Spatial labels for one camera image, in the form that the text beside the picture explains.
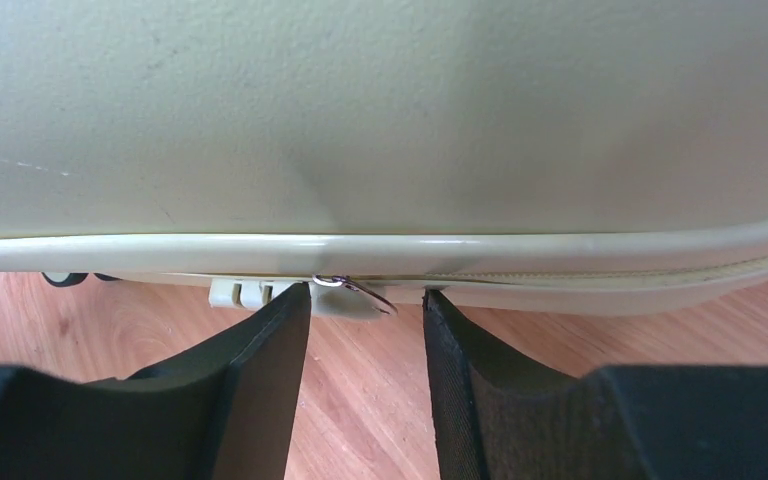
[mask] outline floor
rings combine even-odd
[[[86,381],[124,377],[240,321],[205,289],[88,280],[54,289],[0,273],[0,363]],[[573,375],[605,364],[768,364],[768,283],[699,307],[636,318],[465,308],[533,358]],[[290,479],[437,478],[420,309],[313,321]]]

